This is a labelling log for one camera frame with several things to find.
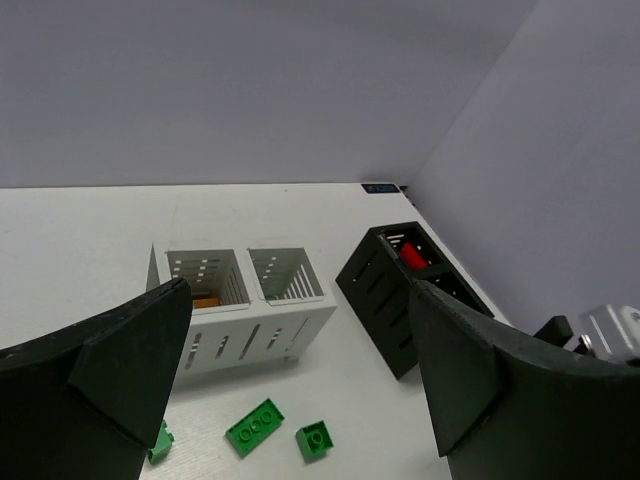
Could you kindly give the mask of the small dark green brick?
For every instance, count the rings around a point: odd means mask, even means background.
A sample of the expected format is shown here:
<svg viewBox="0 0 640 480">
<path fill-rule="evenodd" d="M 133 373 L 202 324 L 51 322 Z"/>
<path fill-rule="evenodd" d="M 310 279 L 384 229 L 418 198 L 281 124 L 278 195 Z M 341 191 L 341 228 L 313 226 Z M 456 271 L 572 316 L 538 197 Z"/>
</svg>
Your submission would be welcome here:
<svg viewBox="0 0 640 480">
<path fill-rule="evenodd" d="M 162 421 L 155 445 L 147 451 L 147 460 L 151 465 L 157 465 L 169 455 L 173 444 L 174 435 L 169 431 L 167 422 Z"/>
</svg>

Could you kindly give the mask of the black slotted two-bin container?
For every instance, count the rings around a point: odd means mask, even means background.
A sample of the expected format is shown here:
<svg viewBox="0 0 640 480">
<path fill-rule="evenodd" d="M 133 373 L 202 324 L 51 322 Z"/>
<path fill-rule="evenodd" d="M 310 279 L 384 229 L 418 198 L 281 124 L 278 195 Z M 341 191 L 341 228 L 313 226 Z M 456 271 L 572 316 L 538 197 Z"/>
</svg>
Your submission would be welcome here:
<svg viewBox="0 0 640 480">
<path fill-rule="evenodd" d="M 411 270 L 406 266 L 399 256 L 405 242 L 421 250 L 428 268 Z M 409 320 L 415 280 L 426 280 L 473 310 L 495 316 L 419 223 L 370 228 L 336 283 L 397 380 L 418 363 Z"/>
</svg>

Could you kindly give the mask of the orange 2x4 brick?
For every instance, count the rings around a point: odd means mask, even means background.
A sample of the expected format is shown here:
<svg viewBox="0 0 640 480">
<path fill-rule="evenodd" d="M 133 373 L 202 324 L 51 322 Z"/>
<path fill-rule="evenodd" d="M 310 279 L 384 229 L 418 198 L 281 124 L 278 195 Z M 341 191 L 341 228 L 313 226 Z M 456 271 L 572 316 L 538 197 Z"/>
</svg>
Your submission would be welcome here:
<svg viewBox="0 0 640 480">
<path fill-rule="evenodd" d="M 214 308 L 220 305 L 220 300 L 216 297 L 195 298 L 193 300 L 194 309 Z"/>
</svg>

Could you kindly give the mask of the red and lime brick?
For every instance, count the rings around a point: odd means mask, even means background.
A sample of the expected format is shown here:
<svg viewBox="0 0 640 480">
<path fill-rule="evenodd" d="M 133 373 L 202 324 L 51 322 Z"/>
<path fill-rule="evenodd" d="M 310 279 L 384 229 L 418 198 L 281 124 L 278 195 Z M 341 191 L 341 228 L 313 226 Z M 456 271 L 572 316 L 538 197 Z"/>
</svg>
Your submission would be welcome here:
<svg viewBox="0 0 640 480">
<path fill-rule="evenodd" d="M 421 250 L 410 242 L 405 242 L 399 250 L 399 256 L 411 270 L 424 270 L 429 263 L 421 255 Z"/>
</svg>

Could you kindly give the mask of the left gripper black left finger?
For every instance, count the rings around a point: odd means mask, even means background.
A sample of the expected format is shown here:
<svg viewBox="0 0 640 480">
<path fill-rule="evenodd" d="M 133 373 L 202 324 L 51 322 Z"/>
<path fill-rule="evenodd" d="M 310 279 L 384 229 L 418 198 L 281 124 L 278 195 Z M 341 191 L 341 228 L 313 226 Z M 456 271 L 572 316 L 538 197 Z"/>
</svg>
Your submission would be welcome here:
<svg viewBox="0 0 640 480">
<path fill-rule="evenodd" d="M 4 479 L 137 479 L 160 431 L 191 322 L 170 280 L 1 352 Z"/>
</svg>

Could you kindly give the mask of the green 2x2 brick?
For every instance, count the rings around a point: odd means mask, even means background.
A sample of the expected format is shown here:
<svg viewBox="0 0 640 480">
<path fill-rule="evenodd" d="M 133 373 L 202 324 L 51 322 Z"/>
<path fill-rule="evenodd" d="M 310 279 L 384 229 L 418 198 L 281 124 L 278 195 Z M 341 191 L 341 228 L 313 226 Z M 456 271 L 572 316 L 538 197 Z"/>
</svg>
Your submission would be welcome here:
<svg viewBox="0 0 640 480">
<path fill-rule="evenodd" d="M 322 420 L 298 429 L 295 439 L 306 463 L 324 458 L 334 447 L 329 430 Z"/>
</svg>

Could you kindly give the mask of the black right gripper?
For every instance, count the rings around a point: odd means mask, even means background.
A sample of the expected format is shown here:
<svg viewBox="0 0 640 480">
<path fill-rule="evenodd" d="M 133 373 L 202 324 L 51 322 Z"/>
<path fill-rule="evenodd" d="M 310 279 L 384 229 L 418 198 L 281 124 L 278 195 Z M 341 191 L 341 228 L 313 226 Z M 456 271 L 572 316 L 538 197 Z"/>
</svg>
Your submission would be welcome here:
<svg viewBox="0 0 640 480">
<path fill-rule="evenodd" d="M 566 316 L 556 315 L 551 317 L 533 337 L 551 345 L 566 345 L 574 337 L 574 332 Z"/>
</svg>

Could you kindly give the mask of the white slotted two-bin container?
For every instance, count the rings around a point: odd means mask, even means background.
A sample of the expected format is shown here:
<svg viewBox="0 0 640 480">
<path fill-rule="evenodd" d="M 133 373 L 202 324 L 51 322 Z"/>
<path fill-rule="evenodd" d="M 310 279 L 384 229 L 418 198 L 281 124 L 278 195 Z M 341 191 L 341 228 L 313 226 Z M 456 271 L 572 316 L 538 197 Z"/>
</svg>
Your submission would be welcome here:
<svg viewBox="0 0 640 480">
<path fill-rule="evenodd" d="M 175 279 L 189 284 L 192 303 L 178 380 L 298 359 L 337 308 L 308 250 L 284 238 L 153 242 L 147 289 Z M 220 305 L 193 308 L 206 297 Z"/>
</svg>

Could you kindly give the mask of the dark logo sticker right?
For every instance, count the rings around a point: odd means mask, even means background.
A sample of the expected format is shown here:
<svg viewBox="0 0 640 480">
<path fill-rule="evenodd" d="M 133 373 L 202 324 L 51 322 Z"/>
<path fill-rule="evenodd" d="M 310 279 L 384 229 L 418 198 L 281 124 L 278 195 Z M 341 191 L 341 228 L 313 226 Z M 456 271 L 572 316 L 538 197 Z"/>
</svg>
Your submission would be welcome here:
<svg viewBox="0 0 640 480">
<path fill-rule="evenodd" d="M 392 183 L 363 183 L 362 187 L 368 194 L 394 194 L 401 192 L 401 189 Z"/>
</svg>

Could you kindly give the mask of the green 2x3 brick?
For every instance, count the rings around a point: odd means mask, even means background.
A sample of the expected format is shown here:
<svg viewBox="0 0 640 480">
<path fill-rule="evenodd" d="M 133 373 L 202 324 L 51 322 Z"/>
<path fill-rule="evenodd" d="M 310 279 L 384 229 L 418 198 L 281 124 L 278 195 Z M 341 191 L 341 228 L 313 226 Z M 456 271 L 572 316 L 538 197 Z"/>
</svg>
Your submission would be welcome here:
<svg viewBox="0 0 640 480">
<path fill-rule="evenodd" d="M 275 403 L 267 398 L 232 425 L 225 437 L 234 451 L 244 458 L 275 432 L 284 420 Z"/>
</svg>

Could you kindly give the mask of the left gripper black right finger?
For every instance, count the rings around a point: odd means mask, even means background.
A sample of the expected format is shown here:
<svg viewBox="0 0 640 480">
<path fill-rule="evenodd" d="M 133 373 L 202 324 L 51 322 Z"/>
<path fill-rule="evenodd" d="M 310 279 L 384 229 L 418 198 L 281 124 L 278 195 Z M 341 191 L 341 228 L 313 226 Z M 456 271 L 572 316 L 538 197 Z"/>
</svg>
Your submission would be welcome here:
<svg viewBox="0 0 640 480">
<path fill-rule="evenodd" d="M 409 318 L 455 479 L 635 479 L 639 369 L 548 343 L 426 281 Z"/>
</svg>

